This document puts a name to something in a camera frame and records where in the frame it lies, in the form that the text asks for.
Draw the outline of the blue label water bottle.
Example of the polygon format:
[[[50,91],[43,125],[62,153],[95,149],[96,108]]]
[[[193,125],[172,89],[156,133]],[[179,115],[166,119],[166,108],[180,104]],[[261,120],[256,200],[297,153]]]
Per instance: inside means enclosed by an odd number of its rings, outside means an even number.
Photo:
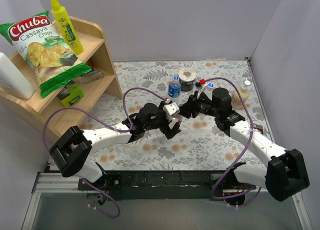
[[[175,81],[172,78],[172,81],[168,85],[168,91],[167,91],[168,98],[171,101],[175,102],[177,105],[179,104],[179,100],[180,100],[181,87],[182,86],[180,83],[180,78],[179,78],[179,81]]]

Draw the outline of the clear plastic bottle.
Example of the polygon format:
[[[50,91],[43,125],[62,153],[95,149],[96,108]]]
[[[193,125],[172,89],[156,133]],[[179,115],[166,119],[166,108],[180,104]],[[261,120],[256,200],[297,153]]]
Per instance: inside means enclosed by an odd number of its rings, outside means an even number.
[[[210,82],[206,82],[206,83],[204,84],[204,92],[205,92],[206,94],[211,94],[211,93],[213,92],[213,90],[214,90],[215,85],[214,85],[213,88],[209,88],[209,87],[208,87],[208,83],[210,83]]]

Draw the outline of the red label cola bottle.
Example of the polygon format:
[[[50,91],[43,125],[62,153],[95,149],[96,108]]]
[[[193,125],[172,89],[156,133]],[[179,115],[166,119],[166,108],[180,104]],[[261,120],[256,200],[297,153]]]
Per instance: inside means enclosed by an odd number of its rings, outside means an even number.
[[[175,121],[176,121],[177,123],[181,124],[181,122],[182,122],[182,116],[177,115],[177,116],[175,117]]]

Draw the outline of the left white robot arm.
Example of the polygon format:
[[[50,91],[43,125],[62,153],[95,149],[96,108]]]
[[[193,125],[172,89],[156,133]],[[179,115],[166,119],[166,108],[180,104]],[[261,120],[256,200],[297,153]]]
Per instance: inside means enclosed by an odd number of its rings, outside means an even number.
[[[137,113],[111,128],[81,130],[70,127],[49,149],[50,156],[65,178],[78,176],[89,181],[95,190],[106,186],[104,170],[91,161],[90,152],[141,139],[146,131],[159,129],[167,139],[180,132],[180,109],[175,102],[145,104]]]

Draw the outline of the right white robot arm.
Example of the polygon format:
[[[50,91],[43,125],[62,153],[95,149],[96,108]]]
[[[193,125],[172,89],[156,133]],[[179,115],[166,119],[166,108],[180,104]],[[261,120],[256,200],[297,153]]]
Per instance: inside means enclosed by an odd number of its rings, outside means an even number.
[[[227,185],[237,189],[241,185],[266,189],[279,202],[310,186],[304,157],[297,149],[287,150],[272,142],[253,124],[232,109],[232,98],[225,88],[216,88],[209,99],[205,93],[195,92],[180,107],[180,115],[190,119],[198,114],[214,117],[219,130],[244,145],[265,165],[266,169],[255,169],[244,162],[231,164],[214,187],[226,178]]]

